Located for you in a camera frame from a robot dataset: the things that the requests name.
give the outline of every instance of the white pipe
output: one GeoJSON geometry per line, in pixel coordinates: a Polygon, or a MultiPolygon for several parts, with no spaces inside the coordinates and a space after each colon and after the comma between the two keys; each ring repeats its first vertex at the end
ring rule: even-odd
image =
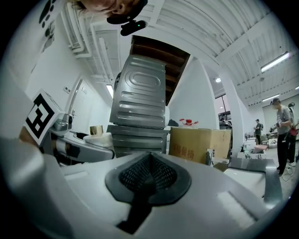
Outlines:
{"type": "Polygon", "coordinates": [[[79,32],[80,34],[82,35],[82,31],[80,29],[80,26],[79,26],[79,21],[78,21],[78,12],[73,8],[73,11],[74,11],[74,16],[75,16],[75,20],[76,20],[76,24],[77,24],[77,27],[79,29],[79,32]]]}
{"type": "Polygon", "coordinates": [[[108,71],[109,71],[109,74],[110,74],[110,79],[114,79],[114,75],[113,75],[113,72],[112,72],[112,69],[111,69],[108,53],[107,53],[107,50],[106,50],[105,41],[102,37],[99,37],[99,42],[100,42],[100,46],[102,48],[102,52],[103,52],[103,55],[104,55],[104,60],[106,61],[106,66],[108,67],[108,71]]]}
{"type": "Polygon", "coordinates": [[[90,46],[90,42],[89,42],[89,39],[88,39],[88,36],[87,36],[87,29],[86,29],[86,26],[85,26],[85,23],[84,23],[83,16],[79,17],[79,26],[80,26],[82,37],[83,37],[83,40],[85,42],[88,53],[79,54],[79,55],[76,56],[76,58],[92,57],[93,56],[93,54],[92,54],[93,51],[92,51],[92,48],[90,46]]]}
{"type": "Polygon", "coordinates": [[[90,77],[91,77],[91,78],[94,78],[94,79],[102,79],[102,80],[105,80],[105,78],[104,78],[102,75],[91,75],[90,77]]]}
{"type": "Polygon", "coordinates": [[[62,22],[64,24],[64,28],[65,28],[65,31],[66,31],[67,38],[69,39],[69,42],[70,42],[70,46],[73,48],[73,43],[71,41],[70,32],[69,32],[69,30],[67,28],[66,19],[65,19],[65,15],[64,15],[63,11],[61,12],[61,18],[62,18],[62,22]]]}
{"type": "Polygon", "coordinates": [[[76,23],[76,17],[75,17],[74,10],[72,8],[71,3],[69,3],[69,2],[67,3],[67,9],[68,9],[68,12],[69,12],[69,15],[70,15],[71,24],[73,26],[76,38],[77,38],[79,46],[80,46],[80,47],[74,49],[73,53],[78,53],[78,52],[84,51],[85,47],[84,47],[84,43],[83,43],[82,38],[81,38],[79,28],[78,28],[77,23],[76,23]]]}
{"type": "Polygon", "coordinates": [[[120,71],[122,70],[121,67],[121,26],[118,26],[117,29],[117,46],[118,46],[118,64],[120,67],[120,71]]]}
{"type": "Polygon", "coordinates": [[[93,36],[93,42],[94,42],[94,46],[95,46],[95,49],[96,49],[96,51],[97,51],[97,54],[98,54],[98,57],[99,57],[99,61],[100,61],[100,64],[101,64],[101,67],[102,67],[102,69],[103,69],[103,71],[104,71],[104,77],[106,78],[106,79],[109,79],[109,77],[108,77],[108,75],[107,75],[107,72],[106,72],[106,69],[105,69],[105,66],[104,66],[104,63],[103,63],[103,60],[102,60],[102,58],[101,58],[101,55],[100,55],[100,50],[99,50],[99,47],[98,47],[98,43],[97,43],[97,39],[96,39],[96,34],[95,34],[95,31],[94,31],[94,26],[95,26],[96,24],[95,23],[92,23],[91,25],[90,25],[90,30],[92,31],[92,36],[93,36]]]}
{"type": "Polygon", "coordinates": [[[86,65],[87,65],[87,67],[90,69],[90,72],[93,73],[93,70],[92,70],[92,68],[90,67],[90,65],[88,64],[86,58],[85,58],[84,60],[85,60],[85,63],[86,63],[86,65]]]}
{"type": "Polygon", "coordinates": [[[95,61],[95,58],[94,58],[94,56],[93,56],[93,60],[94,60],[94,64],[95,64],[95,67],[97,68],[97,71],[98,71],[98,73],[100,73],[100,70],[99,70],[98,64],[97,64],[97,62],[95,61]]]}

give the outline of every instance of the fluorescent light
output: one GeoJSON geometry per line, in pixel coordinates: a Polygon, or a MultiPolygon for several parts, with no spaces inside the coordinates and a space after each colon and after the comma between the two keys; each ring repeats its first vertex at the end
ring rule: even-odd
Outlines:
{"type": "Polygon", "coordinates": [[[264,101],[266,101],[266,100],[273,99],[273,98],[278,97],[278,96],[279,96],[279,94],[278,94],[278,95],[275,95],[275,96],[272,96],[272,97],[269,97],[269,98],[267,98],[267,99],[263,99],[262,101],[264,102],[264,101]]]}
{"type": "Polygon", "coordinates": [[[289,58],[289,56],[290,56],[290,53],[289,52],[285,52],[284,54],[282,54],[278,58],[274,59],[270,63],[268,63],[265,66],[263,66],[261,68],[261,71],[264,72],[264,71],[270,69],[271,67],[273,67],[273,66],[277,65],[278,63],[284,61],[285,59],[289,58]]]}
{"type": "Polygon", "coordinates": [[[113,88],[112,88],[112,85],[107,84],[106,87],[107,87],[107,89],[108,89],[108,91],[109,91],[111,97],[113,98],[113,88]]]}

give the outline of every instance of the window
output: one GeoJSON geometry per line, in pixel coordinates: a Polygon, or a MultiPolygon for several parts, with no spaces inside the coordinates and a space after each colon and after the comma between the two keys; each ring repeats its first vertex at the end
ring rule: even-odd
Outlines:
{"type": "Polygon", "coordinates": [[[216,101],[216,111],[218,114],[230,111],[228,98],[226,97],[226,95],[216,98],[215,101],[216,101]]]}

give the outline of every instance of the black pants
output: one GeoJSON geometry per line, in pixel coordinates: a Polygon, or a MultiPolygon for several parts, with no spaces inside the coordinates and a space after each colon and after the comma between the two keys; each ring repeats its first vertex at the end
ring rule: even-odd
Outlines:
{"type": "Polygon", "coordinates": [[[279,174],[283,174],[288,157],[290,137],[288,133],[280,134],[277,140],[277,154],[279,162],[279,174]]]}
{"type": "Polygon", "coordinates": [[[295,161],[296,136],[290,135],[290,145],[288,151],[288,159],[290,163],[295,161]]]}
{"type": "Polygon", "coordinates": [[[256,134],[257,144],[261,144],[261,136],[256,134]]]}

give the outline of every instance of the cardboard box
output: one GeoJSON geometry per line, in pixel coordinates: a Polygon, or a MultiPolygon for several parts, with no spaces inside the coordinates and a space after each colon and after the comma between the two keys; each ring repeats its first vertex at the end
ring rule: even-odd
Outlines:
{"type": "Polygon", "coordinates": [[[215,158],[227,158],[231,130],[171,128],[169,155],[205,164],[206,150],[215,149],[215,158]]]}

